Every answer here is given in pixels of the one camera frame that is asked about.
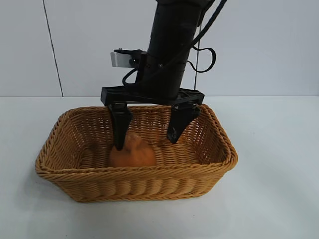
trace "basket rim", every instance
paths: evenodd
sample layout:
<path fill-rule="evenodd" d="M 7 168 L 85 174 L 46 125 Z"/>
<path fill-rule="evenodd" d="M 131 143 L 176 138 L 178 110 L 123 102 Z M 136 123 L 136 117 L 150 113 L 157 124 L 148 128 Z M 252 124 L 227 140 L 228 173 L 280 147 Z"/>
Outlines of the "basket rim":
<path fill-rule="evenodd" d="M 36 172 L 39 175 L 54 175 L 54 178 L 58 180 L 59 178 L 64 178 L 65 176 L 69 175 L 79 175 L 83 174 L 86 176 L 90 176 L 90 179 L 107 177 L 108 179 L 111 178 L 129 178 L 130 172 L 136 174 L 140 174 L 140 177 L 143 177 L 143 173 L 147 171 L 148 175 L 147 178 L 154 176 L 155 178 L 159 177 L 189 177 L 192 176 L 207 176 L 212 173 L 222 173 L 231 170 L 235 167 L 238 161 L 238 155 L 231 144 L 230 139 L 228 138 L 225 130 L 221 126 L 217 116 L 215 115 L 214 111 L 206 104 L 202 104 L 202 110 L 208 111 L 210 122 L 214 124 L 214 127 L 217 128 L 217 136 L 222 141 L 222 144 L 226 146 L 227 150 L 227 158 L 223 162 L 219 163 L 210 163 L 210 164 L 176 164 L 176 165 L 161 165 L 161 166 L 147 166 L 147 167 L 122 167 L 122 168 L 112 168 L 112 167 L 105 167 L 105 168 L 87 168 L 87 169 L 51 169 L 45 166 L 45 161 L 49 156 L 50 149 L 52 143 L 55 141 L 57 135 L 61 131 L 63 125 L 67 122 L 69 117 L 74 113 L 79 113 L 79 111 L 91 111 L 91 110 L 107 110 L 106 107 L 79 107 L 75 109 L 70 109 L 63 113 L 57 120 L 56 124 L 54 125 L 51 133 L 49 134 L 48 139 L 46 140 L 45 144 L 43 145 L 37 159 L 35 162 Z M 157 111 L 158 109 L 165 109 L 169 108 L 169 106 L 129 106 L 130 109 L 135 110 L 151 110 Z M 174 169 L 174 174 L 170 171 L 170 176 L 165 173 L 168 169 Z"/>

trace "orange object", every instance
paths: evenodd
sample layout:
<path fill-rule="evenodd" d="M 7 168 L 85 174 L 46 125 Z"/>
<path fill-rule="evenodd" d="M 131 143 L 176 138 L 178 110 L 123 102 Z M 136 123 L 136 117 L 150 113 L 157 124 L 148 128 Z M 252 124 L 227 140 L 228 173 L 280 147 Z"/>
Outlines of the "orange object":
<path fill-rule="evenodd" d="M 109 167 L 144 167 L 156 165 L 155 153 L 152 147 L 136 133 L 128 133 L 124 147 L 118 151 L 113 146 Z"/>

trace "white table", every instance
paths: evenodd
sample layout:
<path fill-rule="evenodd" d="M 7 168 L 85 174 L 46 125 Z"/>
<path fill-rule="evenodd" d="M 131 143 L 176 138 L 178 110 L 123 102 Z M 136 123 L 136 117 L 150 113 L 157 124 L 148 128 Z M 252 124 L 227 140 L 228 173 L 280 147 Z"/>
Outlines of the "white table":
<path fill-rule="evenodd" d="M 318 239 L 319 97 L 207 97 L 239 162 L 189 200 L 79 204 L 34 172 L 64 111 L 99 98 L 0 98 L 1 239 Z"/>

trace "woven basket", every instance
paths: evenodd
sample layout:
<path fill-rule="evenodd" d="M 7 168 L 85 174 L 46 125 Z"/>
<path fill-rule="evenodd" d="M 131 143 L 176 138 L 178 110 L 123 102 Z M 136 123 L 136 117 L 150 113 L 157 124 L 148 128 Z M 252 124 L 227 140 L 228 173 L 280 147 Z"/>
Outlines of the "woven basket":
<path fill-rule="evenodd" d="M 214 112 L 201 115 L 177 144 L 166 138 L 170 107 L 130 107 L 129 131 L 153 147 L 157 165 L 108 167 L 112 126 L 105 107 L 69 110 L 60 116 L 36 160 L 37 174 L 77 202 L 175 200 L 201 196 L 237 163 L 237 154 Z"/>

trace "black cable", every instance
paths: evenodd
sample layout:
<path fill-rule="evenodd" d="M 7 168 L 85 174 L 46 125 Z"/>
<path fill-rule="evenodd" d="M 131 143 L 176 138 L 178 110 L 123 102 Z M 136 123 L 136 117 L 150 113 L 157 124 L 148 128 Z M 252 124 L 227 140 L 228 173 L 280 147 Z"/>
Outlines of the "black cable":
<path fill-rule="evenodd" d="M 199 49 L 199 48 L 197 48 L 197 47 L 193 47 L 193 48 L 194 48 L 196 51 L 198 51 L 198 52 L 199 52 L 199 51 L 204 51 L 204 50 L 209 50 L 210 53 L 211 53 L 211 56 L 212 56 L 211 64 L 210 64 L 210 66 L 209 66 L 206 70 L 204 70 L 204 71 L 198 71 L 197 68 L 193 65 L 192 62 L 190 62 L 190 61 L 187 61 L 187 62 L 190 64 L 190 66 L 193 68 L 193 70 L 194 70 L 196 73 L 205 73 L 205 72 L 207 72 L 207 71 L 210 71 L 211 68 L 214 67 L 215 62 L 216 62 L 216 52 L 214 51 L 214 49 L 213 49 L 213 48 L 210 48 L 210 47 L 203 48 L 203 49 Z"/>
<path fill-rule="evenodd" d="M 198 41 L 197 48 L 200 48 L 200 40 Z M 198 51 L 197 54 L 196 54 L 196 70 L 198 69 L 198 62 L 199 62 L 199 51 Z M 198 73 L 195 72 L 194 90 L 196 90 L 197 75 L 198 75 Z"/>
<path fill-rule="evenodd" d="M 137 70 L 138 70 L 138 68 L 134 68 L 134 69 L 131 70 L 129 73 L 127 73 L 127 74 L 125 75 L 125 77 L 123 77 L 123 79 L 122 79 L 122 84 L 123 84 L 123 85 L 127 84 L 127 83 L 126 83 L 126 80 L 127 80 L 134 72 L 136 72 Z"/>
<path fill-rule="evenodd" d="M 203 30 L 186 46 L 184 46 L 184 48 L 175 55 L 175 57 L 173 57 L 167 64 L 165 64 L 162 68 L 160 68 L 158 71 L 154 72 L 153 74 L 151 74 L 149 77 L 147 77 L 146 79 L 139 81 L 139 82 L 135 82 L 135 83 L 127 83 L 126 79 L 128 77 L 126 77 L 127 75 L 130 76 L 131 74 L 134 73 L 134 71 L 130 71 L 125 77 L 125 79 L 123 78 L 122 83 L 124 86 L 126 87 L 134 87 L 134 86 L 138 86 L 141 83 L 145 83 L 147 81 L 152 80 L 154 77 L 156 77 L 158 74 L 161 74 L 165 71 L 167 71 L 173 64 L 175 64 L 180 58 L 181 56 L 183 56 L 187 51 L 189 51 L 193 46 L 195 46 L 195 44 L 206 34 L 206 32 L 210 29 L 210 27 L 212 26 L 212 24 L 215 22 L 216 18 L 218 17 L 219 13 L 221 12 L 221 10 L 223 9 L 225 3 L 227 2 L 227 0 L 221 0 L 221 2 L 219 3 L 218 7 L 216 8 L 214 14 L 211 16 L 211 18 L 209 19 L 209 21 L 207 22 L 207 24 L 205 25 L 205 27 L 203 28 Z"/>

